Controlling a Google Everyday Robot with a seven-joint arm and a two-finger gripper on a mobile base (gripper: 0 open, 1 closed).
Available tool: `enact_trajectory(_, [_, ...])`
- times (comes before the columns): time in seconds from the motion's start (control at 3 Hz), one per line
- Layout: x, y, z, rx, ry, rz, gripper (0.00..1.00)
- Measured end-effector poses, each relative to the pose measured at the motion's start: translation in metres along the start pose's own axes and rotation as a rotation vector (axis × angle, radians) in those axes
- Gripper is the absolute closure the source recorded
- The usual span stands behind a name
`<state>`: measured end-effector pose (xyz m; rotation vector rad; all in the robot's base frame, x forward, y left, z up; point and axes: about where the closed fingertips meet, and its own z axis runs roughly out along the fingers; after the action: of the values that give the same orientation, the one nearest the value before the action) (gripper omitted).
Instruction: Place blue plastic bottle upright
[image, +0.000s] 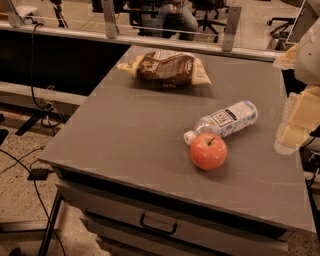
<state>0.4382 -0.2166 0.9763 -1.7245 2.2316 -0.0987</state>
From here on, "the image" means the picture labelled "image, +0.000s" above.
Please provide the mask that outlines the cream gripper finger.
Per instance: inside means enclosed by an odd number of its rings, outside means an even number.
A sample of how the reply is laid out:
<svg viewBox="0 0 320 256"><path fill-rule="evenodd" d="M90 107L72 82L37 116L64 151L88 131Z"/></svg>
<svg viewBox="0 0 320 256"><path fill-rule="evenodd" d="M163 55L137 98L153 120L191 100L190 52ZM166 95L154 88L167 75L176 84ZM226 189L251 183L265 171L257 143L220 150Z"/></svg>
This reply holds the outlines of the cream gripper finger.
<svg viewBox="0 0 320 256"><path fill-rule="evenodd" d="M297 48L297 44L293 45L273 62L273 66L281 70L293 69L295 66Z"/></svg>
<svg viewBox="0 0 320 256"><path fill-rule="evenodd" d="M320 87L307 86L300 93L291 92L276 134L275 151L282 155L294 153L319 125Z"/></svg>

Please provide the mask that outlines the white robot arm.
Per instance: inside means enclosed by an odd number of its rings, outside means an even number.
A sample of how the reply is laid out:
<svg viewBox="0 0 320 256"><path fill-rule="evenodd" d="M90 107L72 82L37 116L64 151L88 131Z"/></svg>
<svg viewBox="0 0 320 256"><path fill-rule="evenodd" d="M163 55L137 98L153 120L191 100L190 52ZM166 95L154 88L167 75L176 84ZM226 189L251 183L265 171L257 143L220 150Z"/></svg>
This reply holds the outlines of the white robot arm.
<svg viewBox="0 0 320 256"><path fill-rule="evenodd" d="M294 61L295 78L306 84L300 93L291 92L285 102L274 149L282 155L298 151L320 125L320 22L316 21L300 42L280 56L275 67Z"/></svg>

